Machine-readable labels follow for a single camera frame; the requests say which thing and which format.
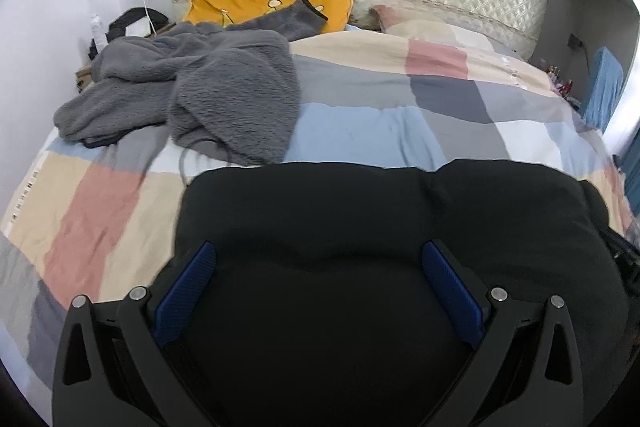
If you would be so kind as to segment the black puffer jacket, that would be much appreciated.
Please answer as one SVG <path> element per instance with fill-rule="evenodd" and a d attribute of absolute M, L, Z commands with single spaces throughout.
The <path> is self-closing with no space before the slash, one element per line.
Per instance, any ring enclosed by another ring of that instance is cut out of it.
<path fill-rule="evenodd" d="M 423 268 L 439 239 L 488 287 L 562 297 L 586 418 L 627 374 L 630 311 L 599 191 L 548 167 L 456 160 L 224 168 L 192 180 L 174 257 L 212 272 L 163 356 L 221 426 L 416 426 L 473 358 Z"/>

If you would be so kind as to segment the patchwork checked duvet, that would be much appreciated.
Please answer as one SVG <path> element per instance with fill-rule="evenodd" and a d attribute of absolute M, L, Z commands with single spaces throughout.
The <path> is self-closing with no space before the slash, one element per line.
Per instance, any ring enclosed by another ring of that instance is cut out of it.
<path fill-rule="evenodd" d="M 540 69 L 460 44 L 355 30 L 291 46 L 302 108 L 286 159 L 434 170 L 458 158 L 512 159 L 592 183 L 612 228 L 639 225 L 601 133 Z M 48 421 L 70 299 L 115 300 L 168 260 L 183 179 L 219 161 L 146 128 L 108 147 L 50 134 L 1 222 L 1 361 Z"/>

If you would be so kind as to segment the blue curtain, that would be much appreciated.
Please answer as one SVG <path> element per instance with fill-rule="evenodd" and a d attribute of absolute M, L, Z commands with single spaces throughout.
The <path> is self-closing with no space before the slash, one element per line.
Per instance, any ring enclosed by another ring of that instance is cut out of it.
<path fill-rule="evenodd" d="M 637 130 L 620 161 L 620 171 L 625 175 L 625 195 L 631 211 L 635 216 L 638 216 L 640 209 L 640 130 Z"/>

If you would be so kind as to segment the grey fleece garment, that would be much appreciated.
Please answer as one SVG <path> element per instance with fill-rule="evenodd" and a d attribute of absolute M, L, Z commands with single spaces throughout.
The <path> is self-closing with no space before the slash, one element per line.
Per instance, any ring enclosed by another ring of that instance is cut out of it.
<path fill-rule="evenodd" d="M 290 50 L 328 19 L 309 0 L 228 27 L 184 22 L 120 37 L 91 65 L 92 85 L 54 114 L 67 142 L 111 145 L 163 127 L 180 147 L 235 164 L 282 161 L 302 103 Z"/>

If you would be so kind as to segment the bottles on bedside shelf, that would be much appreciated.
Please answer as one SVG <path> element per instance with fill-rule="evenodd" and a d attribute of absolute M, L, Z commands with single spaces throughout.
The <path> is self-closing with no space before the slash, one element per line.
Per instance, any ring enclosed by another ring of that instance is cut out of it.
<path fill-rule="evenodd" d="M 561 69 L 559 69 L 558 66 L 548 65 L 546 67 L 546 74 L 551 81 L 554 91 L 558 95 L 561 95 L 562 98 L 568 98 L 572 93 L 574 81 L 562 78 Z"/>

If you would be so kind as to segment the wooden nightstand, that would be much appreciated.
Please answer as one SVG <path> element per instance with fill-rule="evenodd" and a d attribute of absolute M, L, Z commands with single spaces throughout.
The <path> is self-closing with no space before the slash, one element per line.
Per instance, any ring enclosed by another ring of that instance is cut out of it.
<path fill-rule="evenodd" d="M 169 29 L 175 27 L 176 24 L 175 23 L 169 23 L 167 25 L 165 25 L 164 27 L 160 28 L 159 31 L 157 31 L 157 33 L 163 34 L 164 32 L 168 31 Z M 80 69 L 78 69 L 78 71 L 76 72 L 75 76 L 76 76 L 76 88 L 77 88 L 77 92 L 81 93 L 82 91 L 85 91 L 86 89 L 88 89 L 92 84 L 93 84 L 93 80 L 92 80 L 92 76 L 91 76 L 91 71 L 92 71 L 92 65 L 91 64 L 86 64 L 85 66 L 82 66 Z"/>

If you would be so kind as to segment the blue towel on chair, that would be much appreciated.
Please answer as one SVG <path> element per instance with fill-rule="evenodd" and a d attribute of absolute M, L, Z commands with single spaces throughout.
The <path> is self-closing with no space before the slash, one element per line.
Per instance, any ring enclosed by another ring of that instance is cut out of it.
<path fill-rule="evenodd" d="M 588 126 L 605 132 L 620 101 L 624 82 L 622 64 L 606 46 L 601 46 L 594 52 L 585 100 L 580 106 L 580 116 Z"/>

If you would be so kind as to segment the white spray bottle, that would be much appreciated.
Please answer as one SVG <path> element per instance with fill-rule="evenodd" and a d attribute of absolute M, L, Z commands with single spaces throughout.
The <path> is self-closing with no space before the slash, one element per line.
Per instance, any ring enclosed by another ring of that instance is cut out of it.
<path fill-rule="evenodd" d="M 108 45 L 106 32 L 99 15 L 94 14 L 90 20 L 90 28 L 96 52 L 101 53 Z"/>

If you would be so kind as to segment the pink patchwork pillow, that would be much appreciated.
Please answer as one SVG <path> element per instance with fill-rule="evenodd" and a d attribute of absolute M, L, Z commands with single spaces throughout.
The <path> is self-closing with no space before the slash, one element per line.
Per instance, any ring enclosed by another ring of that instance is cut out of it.
<path fill-rule="evenodd" d="M 392 8 L 385 4 L 377 4 L 371 11 L 378 17 L 382 31 L 390 35 L 439 39 L 482 35 L 478 30 L 448 23 L 432 13 Z"/>

